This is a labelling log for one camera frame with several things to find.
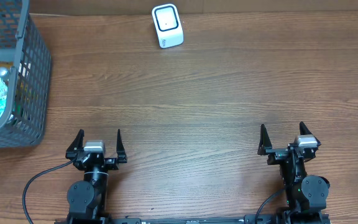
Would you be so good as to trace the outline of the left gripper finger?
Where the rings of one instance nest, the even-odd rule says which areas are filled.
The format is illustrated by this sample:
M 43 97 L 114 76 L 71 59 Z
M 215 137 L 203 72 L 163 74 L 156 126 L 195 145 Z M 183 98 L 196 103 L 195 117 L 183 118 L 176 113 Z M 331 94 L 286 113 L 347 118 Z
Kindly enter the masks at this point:
M 65 157 L 67 159 L 74 159 L 81 151 L 83 151 L 83 139 L 85 136 L 85 132 L 83 129 L 78 131 L 76 138 L 70 144 L 70 146 L 66 150 Z
M 121 130 L 117 130 L 117 143 L 116 143 L 117 162 L 127 163 L 127 154 L 122 143 Z

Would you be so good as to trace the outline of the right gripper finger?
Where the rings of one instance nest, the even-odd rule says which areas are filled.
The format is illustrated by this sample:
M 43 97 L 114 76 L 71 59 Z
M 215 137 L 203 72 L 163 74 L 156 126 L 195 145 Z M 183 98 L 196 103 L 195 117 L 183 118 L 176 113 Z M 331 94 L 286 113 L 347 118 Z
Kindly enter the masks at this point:
M 300 134 L 301 135 L 312 135 L 312 132 L 307 128 L 306 124 L 301 121 L 300 122 Z M 317 146 L 321 145 L 321 142 L 318 138 L 316 138 Z
M 272 143 L 267 132 L 267 128 L 264 124 L 260 126 L 260 141 L 257 154 L 260 156 L 268 155 L 272 151 Z

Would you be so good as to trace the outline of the yellow liquid bottle silver cap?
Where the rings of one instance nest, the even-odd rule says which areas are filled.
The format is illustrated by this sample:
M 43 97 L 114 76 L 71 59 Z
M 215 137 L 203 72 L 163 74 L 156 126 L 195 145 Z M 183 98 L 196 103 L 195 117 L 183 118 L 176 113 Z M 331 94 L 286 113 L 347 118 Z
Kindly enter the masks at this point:
M 2 62 L 0 61 L 0 78 L 7 80 L 11 74 L 11 67 L 13 66 L 12 62 Z

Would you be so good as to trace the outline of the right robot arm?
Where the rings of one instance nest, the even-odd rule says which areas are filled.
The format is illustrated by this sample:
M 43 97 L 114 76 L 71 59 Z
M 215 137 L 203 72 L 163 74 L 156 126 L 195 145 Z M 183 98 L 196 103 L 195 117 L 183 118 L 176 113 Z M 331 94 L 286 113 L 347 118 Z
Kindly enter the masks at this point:
M 268 197 L 255 214 L 255 223 L 260 220 L 264 206 L 285 193 L 287 206 L 278 208 L 265 223 L 330 223 L 328 215 L 322 210 L 327 206 L 330 183 L 325 177 L 309 175 L 305 163 L 316 157 L 316 151 L 321 142 L 306 127 L 304 122 L 299 124 L 300 134 L 287 147 L 275 149 L 264 124 L 260 126 L 260 141 L 258 155 L 267 156 L 268 165 L 280 166 L 283 179 L 283 189 Z

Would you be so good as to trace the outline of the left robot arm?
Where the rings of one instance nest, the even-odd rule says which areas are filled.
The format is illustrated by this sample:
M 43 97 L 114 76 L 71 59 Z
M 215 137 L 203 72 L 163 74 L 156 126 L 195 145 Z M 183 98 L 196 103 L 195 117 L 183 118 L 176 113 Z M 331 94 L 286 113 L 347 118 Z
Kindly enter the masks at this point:
M 84 142 L 84 136 L 85 132 L 79 130 L 65 154 L 84 176 L 67 191 L 69 211 L 64 223 L 109 223 L 111 218 L 105 212 L 108 172 L 118 170 L 119 164 L 127 162 L 121 132 L 117 132 L 116 157 L 105 156 L 104 141 Z

